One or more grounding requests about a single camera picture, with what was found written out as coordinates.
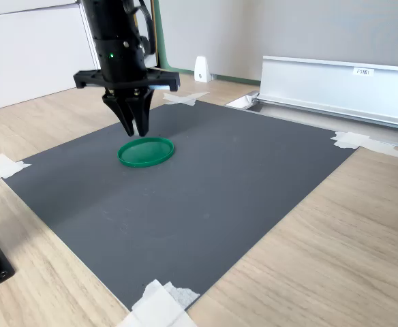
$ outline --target white cabinet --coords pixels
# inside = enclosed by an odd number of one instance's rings
[[[95,69],[78,4],[0,15],[0,108],[75,87]]]

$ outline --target green trim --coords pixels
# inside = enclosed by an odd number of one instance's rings
[[[159,0],[153,0],[153,5],[155,6],[155,27],[157,29],[157,47],[158,47],[158,57],[159,57],[159,66],[162,69],[170,70],[172,72],[179,72],[184,74],[193,74],[192,70],[186,69],[178,69],[173,68],[167,62],[167,54],[166,54],[166,47],[164,43],[164,35],[163,35],[163,24],[161,22],[161,12],[159,10]],[[231,76],[223,76],[223,75],[216,75],[218,80],[228,80],[230,82],[237,82],[243,84],[252,84],[252,85],[260,85],[259,80],[248,80],[245,78],[237,78]]]

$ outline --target black cable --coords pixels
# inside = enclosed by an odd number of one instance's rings
[[[138,10],[142,11],[144,20],[146,21],[149,40],[144,36],[140,36],[140,39],[141,41],[146,42],[146,44],[144,44],[144,49],[146,50],[145,56],[153,55],[155,53],[155,31],[153,29],[152,17],[144,3],[144,0],[138,0],[138,2],[140,3],[140,6],[134,7],[134,0],[123,0],[123,8],[125,9],[125,12],[130,15],[135,15]]]

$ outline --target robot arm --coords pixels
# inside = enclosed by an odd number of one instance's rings
[[[129,136],[133,121],[140,136],[149,130],[149,108],[153,90],[169,87],[177,91],[179,74],[147,69],[144,58],[155,53],[151,15],[143,0],[83,0],[95,42],[101,70],[80,71],[74,75],[76,87],[88,84],[105,87],[102,101],[117,115]],[[142,10],[149,40],[140,36],[134,15]]]

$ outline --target white wall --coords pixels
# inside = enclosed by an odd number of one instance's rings
[[[262,56],[398,66],[398,0],[159,0],[169,65],[259,80]]]
[[[0,14],[54,7],[56,5],[66,5],[75,2],[76,0],[0,0]]]
[[[78,5],[0,15],[0,108],[75,87],[95,69]]]

